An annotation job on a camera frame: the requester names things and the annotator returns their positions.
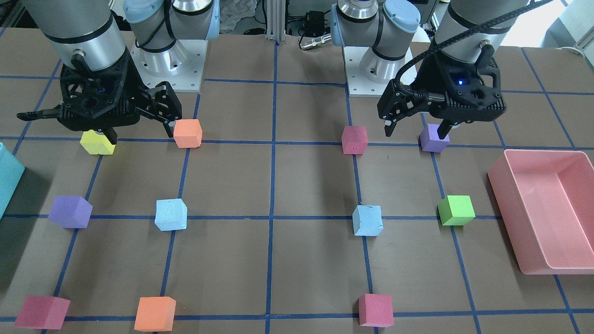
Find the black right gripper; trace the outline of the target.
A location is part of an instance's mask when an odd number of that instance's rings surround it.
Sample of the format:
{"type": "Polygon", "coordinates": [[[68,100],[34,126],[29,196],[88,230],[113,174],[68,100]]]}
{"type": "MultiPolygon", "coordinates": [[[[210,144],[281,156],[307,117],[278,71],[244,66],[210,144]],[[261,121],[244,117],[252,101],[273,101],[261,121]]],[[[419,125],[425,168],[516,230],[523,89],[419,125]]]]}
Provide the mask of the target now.
{"type": "Polygon", "coordinates": [[[168,124],[182,118],[180,100],[168,82],[147,87],[129,51],[111,66],[92,71],[80,51],[64,65],[60,85],[62,104],[54,108],[17,113],[24,122],[59,120],[72,131],[102,130],[111,144],[117,144],[114,127],[138,123],[141,117],[168,124]]]}

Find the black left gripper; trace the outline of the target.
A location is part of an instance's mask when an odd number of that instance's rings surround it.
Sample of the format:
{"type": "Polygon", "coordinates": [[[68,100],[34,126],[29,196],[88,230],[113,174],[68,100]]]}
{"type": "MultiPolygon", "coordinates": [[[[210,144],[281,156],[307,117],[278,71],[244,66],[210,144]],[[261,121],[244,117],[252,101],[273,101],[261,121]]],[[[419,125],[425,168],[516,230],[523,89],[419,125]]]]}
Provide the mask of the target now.
{"type": "Polygon", "coordinates": [[[494,53],[494,47],[485,44],[475,62],[463,63],[439,50],[422,60],[411,85],[399,87],[395,79],[390,80],[377,104],[385,136],[392,136],[394,121],[420,111],[442,119],[439,139],[445,139],[458,123],[496,120],[506,112],[506,104],[494,53]]]}

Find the purple foam block near left arm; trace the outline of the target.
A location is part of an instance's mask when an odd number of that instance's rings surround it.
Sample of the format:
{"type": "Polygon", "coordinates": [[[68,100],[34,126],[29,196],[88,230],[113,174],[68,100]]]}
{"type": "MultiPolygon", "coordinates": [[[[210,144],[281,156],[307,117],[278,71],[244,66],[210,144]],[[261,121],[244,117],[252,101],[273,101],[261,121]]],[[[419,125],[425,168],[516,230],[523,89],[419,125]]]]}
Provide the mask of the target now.
{"type": "Polygon", "coordinates": [[[446,135],[440,139],[438,134],[439,125],[428,123],[420,133],[421,150],[440,154],[450,143],[450,136],[446,135]]]}

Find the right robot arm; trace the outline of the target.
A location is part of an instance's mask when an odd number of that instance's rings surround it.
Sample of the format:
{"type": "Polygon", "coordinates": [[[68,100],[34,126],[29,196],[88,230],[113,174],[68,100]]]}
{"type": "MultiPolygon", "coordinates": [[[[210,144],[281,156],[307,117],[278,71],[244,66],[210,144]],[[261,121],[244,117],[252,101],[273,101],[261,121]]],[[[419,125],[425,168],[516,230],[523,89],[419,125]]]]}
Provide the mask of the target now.
{"type": "Polygon", "coordinates": [[[55,119],[71,131],[93,130],[117,143],[116,127],[156,120],[168,137],[182,106],[166,78],[189,70],[181,41],[215,39],[218,0],[126,0],[126,21],[140,51],[134,60],[116,15],[97,0],[25,0],[27,11],[62,59],[62,102],[17,114],[19,120],[55,119]]]}

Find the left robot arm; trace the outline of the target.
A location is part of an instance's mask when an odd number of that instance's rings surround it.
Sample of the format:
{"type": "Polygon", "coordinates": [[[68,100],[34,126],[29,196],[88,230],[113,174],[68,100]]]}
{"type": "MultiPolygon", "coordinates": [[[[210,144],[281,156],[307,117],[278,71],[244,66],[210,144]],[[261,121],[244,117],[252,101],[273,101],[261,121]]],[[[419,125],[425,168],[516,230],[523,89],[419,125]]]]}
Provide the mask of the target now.
{"type": "Polygon", "coordinates": [[[386,83],[378,118],[390,137],[396,124],[422,111],[441,121],[443,139],[461,123],[491,122],[506,111],[494,53],[517,16],[535,7],[526,0],[452,0],[428,49],[405,55],[421,14],[410,1],[340,0],[331,13],[333,44],[366,47],[362,69],[386,83]]]}

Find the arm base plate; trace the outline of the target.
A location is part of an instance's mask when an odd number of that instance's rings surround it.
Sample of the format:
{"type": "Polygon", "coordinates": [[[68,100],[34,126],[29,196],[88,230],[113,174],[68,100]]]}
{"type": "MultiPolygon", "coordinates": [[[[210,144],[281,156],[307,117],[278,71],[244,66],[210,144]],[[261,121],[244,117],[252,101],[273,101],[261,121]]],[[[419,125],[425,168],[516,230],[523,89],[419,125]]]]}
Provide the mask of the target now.
{"type": "Polygon", "coordinates": [[[172,48],[159,53],[134,46],[131,56],[147,87],[169,82],[176,92],[199,93],[207,47],[206,40],[178,40],[172,48]]]}
{"type": "Polygon", "coordinates": [[[347,46],[343,48],[349,94],[354,97],[380,97],[388,82],[412,57],[408,49],[404,58],[397,61],[377,56],[370,47],[347,46]]]}

